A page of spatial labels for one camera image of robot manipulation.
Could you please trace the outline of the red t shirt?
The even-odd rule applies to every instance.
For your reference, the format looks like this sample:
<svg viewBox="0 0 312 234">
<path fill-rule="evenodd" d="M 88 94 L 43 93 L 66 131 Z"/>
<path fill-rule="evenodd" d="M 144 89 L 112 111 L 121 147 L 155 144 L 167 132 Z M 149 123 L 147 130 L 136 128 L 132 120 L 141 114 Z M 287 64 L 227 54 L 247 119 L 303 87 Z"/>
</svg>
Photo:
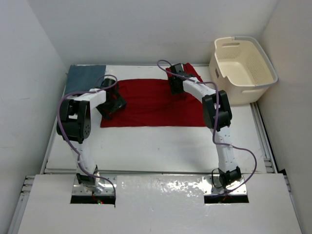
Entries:
<svg viewBox="0 0 312 234">
<path fill-rule="evenodd" d="M 202 103 L 189 93 L 171 93 L 163 79 L 127 79 L 117 83 L 127 102 L 125 108 L 104 117 L 101 128 L 109 127 L 204 127 Z"/>
</svg>

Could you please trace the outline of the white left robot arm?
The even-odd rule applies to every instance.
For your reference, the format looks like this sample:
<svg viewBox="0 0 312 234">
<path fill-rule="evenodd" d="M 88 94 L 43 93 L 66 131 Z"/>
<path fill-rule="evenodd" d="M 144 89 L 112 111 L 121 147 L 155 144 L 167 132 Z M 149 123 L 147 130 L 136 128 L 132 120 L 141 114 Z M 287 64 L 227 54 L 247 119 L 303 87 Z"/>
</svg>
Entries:
<svg viewBox="0 0 312 234">
<path fill-rule="evenodd" d="M 97 110 L 105 120 L 126 107 L 125 99 L 118 93 L 117 78 L 104 75 L 100 86 L 89 91 L 66 94 L 60 101 L 57 113 L 57 133 L 71 148 L 78 183 L 86 188 L 96 188 L 99 182 L 109 179 L 99 175 L 98 166 L 91 155 L 87 138 L 91 133 L 91 113 Z"/>
</svg>

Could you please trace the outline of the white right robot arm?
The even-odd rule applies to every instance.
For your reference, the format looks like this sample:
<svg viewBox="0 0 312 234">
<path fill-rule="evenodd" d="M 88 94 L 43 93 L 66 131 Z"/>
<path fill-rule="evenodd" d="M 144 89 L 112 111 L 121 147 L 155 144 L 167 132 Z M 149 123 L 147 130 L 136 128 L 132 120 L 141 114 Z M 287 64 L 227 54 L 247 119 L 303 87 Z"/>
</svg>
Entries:
<svg viewBox="0 0 312 234">
<path fill-rule="evenodd" d="M 225 91 L 207 86 L 186 72 L 185 64 L 175 64 L 166 69 L 172 94 L 188 93 L 201 104 L 203 119 L 213 134 L 217 149 L 219 182 L 226 188 L 241 179 L 241 170 L 234 157 L 230 137 L 232 111 Z"/>
</svg>

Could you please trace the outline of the teal blue t shirt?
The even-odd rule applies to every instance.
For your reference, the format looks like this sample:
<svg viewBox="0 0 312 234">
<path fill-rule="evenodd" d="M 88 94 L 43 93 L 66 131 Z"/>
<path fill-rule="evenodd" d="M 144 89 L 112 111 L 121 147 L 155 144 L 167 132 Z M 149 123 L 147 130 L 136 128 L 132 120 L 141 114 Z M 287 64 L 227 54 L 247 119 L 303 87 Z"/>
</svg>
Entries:
<svg viewBox="0 0 312 234">
<path fill-rule="evenodd" d="M 106 65 L 71 65 L 67 74 L 64 94 L 89 91 L 103 81 Z"/>
</svg>

